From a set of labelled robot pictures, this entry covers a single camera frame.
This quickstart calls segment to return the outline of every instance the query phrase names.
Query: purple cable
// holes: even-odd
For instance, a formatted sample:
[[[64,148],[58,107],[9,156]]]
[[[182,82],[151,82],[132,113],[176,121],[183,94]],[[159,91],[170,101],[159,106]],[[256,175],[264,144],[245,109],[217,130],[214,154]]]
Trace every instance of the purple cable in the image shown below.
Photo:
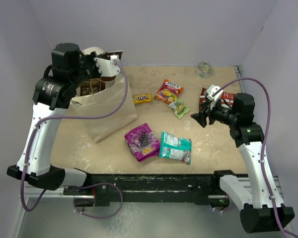
[[[76,211],[76,212],[78,212],[78,213],[80,213],[80,214],[82,214],[82,215],[84,215],[86,217],[90,217],[90,218],[94,218],[94,219],[107,219],[107,218],[111,218],[111,217],[115,216],[120,211],[120,209],[123,207],[123,195],[122,195],[122,193],[121,193],[121,191],[119,190],[118,187],[116,187],[112,183],[101,182],[101,183],[97,183],[97,184],[86,186],[86,187],[74,187],[74,188],[81,190],[81,189],[89,189],[89,188],[92,188],[92,187],[103,186],[103,185],[112,186],[113,188],[115,188],[118,191],[118,193],[120,195],[120,204],[119,204],[119,207],[118,207],[118,209],[113,214],[108,215],[108,216],[103,216],[103,217],[97,217],[97,216],[93,216],[93,215],[84,213],[82,211],[77,210],[77,207],[75,205],[75,200],[73,201],[73,205],[74,205],[74,209],[75,209],[74,211]]]
[[[222,210],[222,212],[229,212],[229,211],[233,210],[235,207],[236,207],[236,205],[234,204],[234,205],[226,208],[225,210]]]
[[[30,138],[29,138],[29,143],[28,143],[28,146],[26,148],[26,151],[25,151],[25,159],[24,159],[24,167],[23,167],[23,172],[22,172],[22,176],[21,176],[21,187],[20,187],[20,200],[21,200],[21,204],[22,204],[22,207],[24,208],[25,211],[27,212],[31,212],[33,211],[33,209],[38,205],[40,199],[42,198],[43,194],[45,193],[46,189],[43,190],[40,194],[40,196],[38,197],[37,201],[35,202],[35,204],[33,205],[32,208],[28,208],[25,204],[25,199],[24,199],[24,182],[25,182],[25,176],[26,176],[26,171],[27,171],[27,164],[29,162],[29,156],[30,156],[30,151],[31,151],[31,147],[32,147],[32,144],[33,144],[33,140],[34,140],[34,137],[35,137],[35,134],[36,134],[36,131],[37,129],[39,128],[40,124],[47,121],[47,120],[51,120],[51,119],[101,119],[101,118],[106,118],[112,114],[114,114],[115,112],[117,112],[121,106],[124,104],[125,100],[126,100],[126,97],[127,97],[127,93],[128,93],[128,79],[127,79],[127,75],[124,71],[124,68],[120,62],[120,60],[118,59],[115,59],[114,62],[116,63],[116,65],[120,68],[124,78],[125,78],[125,93],[124,93],[124,96],[123,96],[123,99],[121,100],[120,104],[118,105],[118,107],[113,110],[111,113],[108,113],[108,114],[105,114],[105,115],[102,115],[102,116],[97,116],[97,117],[82,117],[82,116],[68,116],[68,115],[53,115],[53,116],[49,116],[49,117],[46,117],[46,118],[42,118],[40,119],[36,124],[35,124],[35,129],[33,129],[31,135],[30,135]]]
[[[266,99],[267,99],[267,122],[266,122],[266,130],[265,130],[263,145],[262,145],[261,154],[260,154],[260,159],[261,159],[261,161],[263,161],[264,160],[264,151],[265,151],[265,146],[266,146],[266,141],[267,141],[267,135],[268,135],[268,129],[269,129],[269,124],[270,124],[270,114],[271,114],[270,98],[269,98],[268,91],[265,88],[264,84],[262,82],[260,82],[259,80],[255,79],[255,78],[248,78],[248,77],[247,78],[238,78],[238,79],[232,80],[231,82],[229,82],[226,85],[224,85],[223,87],[221,87],[212,96],[215,96],[217,93],[219,93],[221,90],[225,89],[229,85],[231,85],[231,84],[233,84],[235,82],[238,82],[238,81],[242,81],[242,80],[250,80],[250,81],[254,81],[254,82],[258,83],[263,88],[263,90],[265,92],[265,95],[266,95]],[[273,194],[273,190],[272,190],[272,187],[269,184],[269,181],[268,181],[268,178],[267,178],[267,174],[266,174],[266,171],[265,171],[265,165],[264,165],[264,163],[261,163],[261,169],[262,169],[262,173],[263,173],[264,180],[265,180],[265,183],[267,185],[269,194],[270,194],[270,196],[273,196],[274,195]],[[271,199],[271,200],[272,200],[272,203],[273,203],[273,209],[274,209],[275,219],[276,219],[277,225],[278,225],[281,233],[283,234],[283,237],[285,237],[285,238],[288,237],[286,235],[286,233],[288,233],[288,234],[290,234],[290,235],[293,236],[293,233],[284,230],[284,228],[283,228],[283,226],[282,226],[282,224],[281,224],[281,222],[279,220],[279,217],[278,217],[276,201],[275,201],[275,199]]]

